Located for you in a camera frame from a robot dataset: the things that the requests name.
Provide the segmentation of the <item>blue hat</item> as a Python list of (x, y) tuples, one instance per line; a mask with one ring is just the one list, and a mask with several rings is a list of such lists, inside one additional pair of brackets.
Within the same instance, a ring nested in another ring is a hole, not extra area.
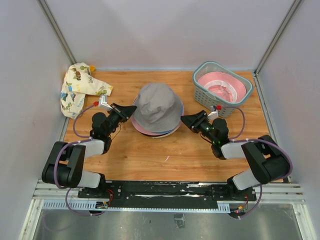
[[(184, 115), (184, 104), (181, 103), (180, 116), (183, 116), (183, 115)], [(178, 122), (177, 126), (174, 127), (171, 130), (167, 130), (167, 131), (149, 131), (149, 132), (154, 133), (156, 135), (164, 135), (164, 134), (168, 134), (168, 133), (176, 131), (180, 127), (180, 125), (181, 125), (181, 120)]]

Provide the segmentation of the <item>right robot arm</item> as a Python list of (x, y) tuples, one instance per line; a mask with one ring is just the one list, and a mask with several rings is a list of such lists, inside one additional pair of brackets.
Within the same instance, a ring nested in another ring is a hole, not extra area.
[(216, 158), (247, 161), (249, 169), (230, 177), (226, 182), (226, 194), (230, 199), (238, 200), (255, 186), (262, 186), (291, 174), (293, 165), (290, 157), (271, 136), (231, 139), (226, 120), (216, 118), (217, 114), (217, 111), (207, 114), (202, 110), (193, 115), (183, 115), (180, 119), (193, 133), (200, 133), (210, 143)]

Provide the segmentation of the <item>grey plastic basket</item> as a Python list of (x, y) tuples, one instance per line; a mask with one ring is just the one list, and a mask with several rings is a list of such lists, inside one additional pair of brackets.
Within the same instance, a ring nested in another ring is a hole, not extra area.
[[(204, 74), (210, 73), (210, 72), (221, 72), (226, 73), (234, 78), (240, 80), (245, 88), (246, 88), (246, 95), (244, 96), (243, 100), (237, 103), (232, 103), (223, 100), (222, 98), (216, 96), (215, 94), (209, 92), (207, 89), (202, 87), (198, 84), (198, 80), (200, 77), (202, 77)], [(233, 71), (230, 71), (220, 65), (219, 63), (215, 61), (205, 61), (202, 63), (192, 74), (192, 82), (194, 84), (194, 99), (204, 107), (210, 109), (211, 106), (220, 105), (221, 110), (219, 110), (219, 116), (222, 118), (229, 117), (233, 111), (234, 108), (242, 106), (246, 100), (251, 96), (254, 90), (253, 84), (246, 78), (234, 73)]]

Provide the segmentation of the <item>grey hat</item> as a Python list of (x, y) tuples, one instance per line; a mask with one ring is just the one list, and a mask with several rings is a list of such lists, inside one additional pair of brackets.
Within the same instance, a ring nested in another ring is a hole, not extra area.
[(178, 95), (164, 83), (143, 86), (135, 101), (135, 121), (150, 132), (167, 132), (180, 123), (183, 104)]

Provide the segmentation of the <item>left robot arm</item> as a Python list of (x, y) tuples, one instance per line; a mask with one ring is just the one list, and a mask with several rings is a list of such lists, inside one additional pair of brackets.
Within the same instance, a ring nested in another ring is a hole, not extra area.
[(89, 137), (74, 142), (54, 143), (41, 174), (44, 183), (59, 189), (81, 188), (88, 190), (88, 197), (101, 198), (107, 190), (105, 175), (84, 170), (86, 158), (106, 154), (111, 146), (111, 134), (121, 123), (127, 122), (134, 114), (135, 105), (121, 106), (113, 103), (108, 114), (97, 112), (92, 116), (92, 129)]

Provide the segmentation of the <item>small yellow object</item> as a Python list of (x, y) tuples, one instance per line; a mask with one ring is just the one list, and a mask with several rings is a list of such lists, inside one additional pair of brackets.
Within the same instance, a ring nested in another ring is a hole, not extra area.
[(90, 66), (89, 66), (89, 69), (90, 69), (90, 72), (94, 72), (94, 71), (96, 70), (96, 67), (93, 66), (93, 65), (90, 65)]

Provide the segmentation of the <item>dusty pink hat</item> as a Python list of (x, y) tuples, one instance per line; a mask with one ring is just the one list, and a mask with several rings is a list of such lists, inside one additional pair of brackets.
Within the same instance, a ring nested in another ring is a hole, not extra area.
[(245, 85), (240, 80), (223, 72), (206, 73), (199, 78), (197, 83), (230, 103), (241, 102), (247, 93)]

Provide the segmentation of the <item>cartoon print cloth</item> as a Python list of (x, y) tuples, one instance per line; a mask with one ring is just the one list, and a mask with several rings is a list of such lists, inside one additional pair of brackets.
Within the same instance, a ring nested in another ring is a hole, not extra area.
[(60, 109), (65, 117), (75, 119), (83, 110), (85, 96), (110, 96), (114, 87), (92, 76), (84, 62), (71, 65), (64, 75), (60, 92)]

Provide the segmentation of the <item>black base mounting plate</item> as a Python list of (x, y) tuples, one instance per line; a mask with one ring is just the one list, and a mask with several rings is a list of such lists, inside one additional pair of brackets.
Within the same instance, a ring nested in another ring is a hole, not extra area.
[(225, 182), (107, 181), (98, 188), (85, 187), (79, 198), (112, 198), (110, 206), (138, 210), (216, 210), (219, 201), (254, 202), (252, 187), (238, 190)]

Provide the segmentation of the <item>pink bucket hat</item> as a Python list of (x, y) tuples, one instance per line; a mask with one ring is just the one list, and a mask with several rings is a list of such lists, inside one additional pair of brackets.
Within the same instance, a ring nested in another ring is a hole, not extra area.
[(137, 109), (131, 122), (138, 132), (149, 135), (172, 130), (180, 121), (182, 103), (176, 95), (169, 100), (146, 99), (138, 95), (133, 102)]

